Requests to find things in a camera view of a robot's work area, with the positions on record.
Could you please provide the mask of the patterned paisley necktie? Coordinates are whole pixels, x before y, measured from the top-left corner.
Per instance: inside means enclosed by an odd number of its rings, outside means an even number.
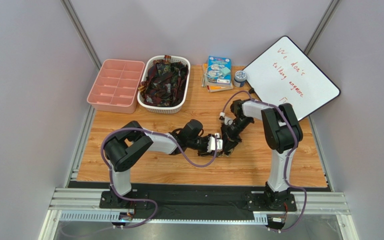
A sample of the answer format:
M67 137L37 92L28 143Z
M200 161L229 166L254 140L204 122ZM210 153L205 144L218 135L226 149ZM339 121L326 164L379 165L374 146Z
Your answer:
M219 152L217 154L218 157L229 157L231 155L230 152Z

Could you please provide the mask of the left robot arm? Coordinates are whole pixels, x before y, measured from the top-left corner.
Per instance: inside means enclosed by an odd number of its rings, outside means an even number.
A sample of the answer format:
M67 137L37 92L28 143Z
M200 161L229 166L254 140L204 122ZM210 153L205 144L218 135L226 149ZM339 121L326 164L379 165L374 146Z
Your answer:
M108 134L100 147L101 158L109 170L110 194L117 204L125 203L132 190L131 168L146 152L185 155L187 149L213 162L223 149L219 133L203 135L203 125L192 119L182 128L168 133L143 128L137 121Z

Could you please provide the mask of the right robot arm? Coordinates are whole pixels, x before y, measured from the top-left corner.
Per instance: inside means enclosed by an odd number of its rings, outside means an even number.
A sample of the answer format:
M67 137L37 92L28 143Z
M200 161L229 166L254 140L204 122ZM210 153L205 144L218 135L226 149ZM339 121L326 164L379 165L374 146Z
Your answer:
M272 150L270 175L265 184L264 204L268 209L283 206L290 198L289 175L292 157L303 139L303 131L291 104L279 106L256 99L235 100L230 106L234 118L221 112L222 155L230 156L239 143L240 134L255 120L261 120L264 137Z

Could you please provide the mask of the pile of dark ties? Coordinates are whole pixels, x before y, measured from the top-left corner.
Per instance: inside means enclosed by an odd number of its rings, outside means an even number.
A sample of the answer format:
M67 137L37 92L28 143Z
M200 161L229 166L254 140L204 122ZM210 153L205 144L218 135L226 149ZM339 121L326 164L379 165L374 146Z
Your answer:
M168 108L179 105L186 93L189 66L182 62L157 59L151 62L139 93L145 105Z

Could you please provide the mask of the blue packaged book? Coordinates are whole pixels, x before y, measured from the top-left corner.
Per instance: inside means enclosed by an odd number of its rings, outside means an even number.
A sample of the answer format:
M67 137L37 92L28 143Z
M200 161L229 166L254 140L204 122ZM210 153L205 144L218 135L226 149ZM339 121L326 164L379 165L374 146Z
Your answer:
M210 55L204 71L206 84L226 87L232 83L232 60L225 57Z

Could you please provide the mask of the white perforated basket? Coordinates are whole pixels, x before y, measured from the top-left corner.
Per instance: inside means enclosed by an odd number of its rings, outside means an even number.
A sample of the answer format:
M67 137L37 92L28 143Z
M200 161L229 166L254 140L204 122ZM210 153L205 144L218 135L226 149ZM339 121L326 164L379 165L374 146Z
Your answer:
M146 63L138 86L138 103L152 113L179 112L186 101L190 73L191 64L184 57L152 57Z

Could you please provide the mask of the white dry-erase board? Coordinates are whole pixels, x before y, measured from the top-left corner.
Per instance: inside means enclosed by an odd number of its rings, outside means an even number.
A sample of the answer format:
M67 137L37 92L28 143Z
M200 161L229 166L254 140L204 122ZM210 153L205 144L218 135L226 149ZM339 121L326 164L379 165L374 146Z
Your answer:
M341 94L334 82L288 37L244 68L247 82L262 102L289 103L298 120L308 117Z

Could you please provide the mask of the pink divided tray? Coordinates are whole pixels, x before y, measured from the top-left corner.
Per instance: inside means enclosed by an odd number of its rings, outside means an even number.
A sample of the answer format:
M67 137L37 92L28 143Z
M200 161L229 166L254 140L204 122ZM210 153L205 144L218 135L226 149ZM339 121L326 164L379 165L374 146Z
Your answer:
M106 59L90 89L87 102L97 111L134 113L144 69L142 61Z

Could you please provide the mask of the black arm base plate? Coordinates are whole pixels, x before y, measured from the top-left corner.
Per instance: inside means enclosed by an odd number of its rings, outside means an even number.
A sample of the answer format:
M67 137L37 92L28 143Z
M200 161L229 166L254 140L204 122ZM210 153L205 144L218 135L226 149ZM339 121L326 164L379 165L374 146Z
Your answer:
M99 210L135 210L136 218L154 220L247 221L254 212L298 212L298 188L290 190L288 201L269 209L264 203L264 186L179 185L133 183L126 202L116 203L107 182L73 182L70 187L102 187L98 191Z

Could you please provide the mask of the aluminium rail frame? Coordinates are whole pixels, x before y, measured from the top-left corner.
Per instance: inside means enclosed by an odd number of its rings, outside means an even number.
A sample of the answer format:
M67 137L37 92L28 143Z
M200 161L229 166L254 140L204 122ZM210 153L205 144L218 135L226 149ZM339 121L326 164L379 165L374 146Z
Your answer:
M261 186L134 183L122 200L106 182L75 182L55 189L39 239L358 239L342 192L294 188L276 210L263 195Z

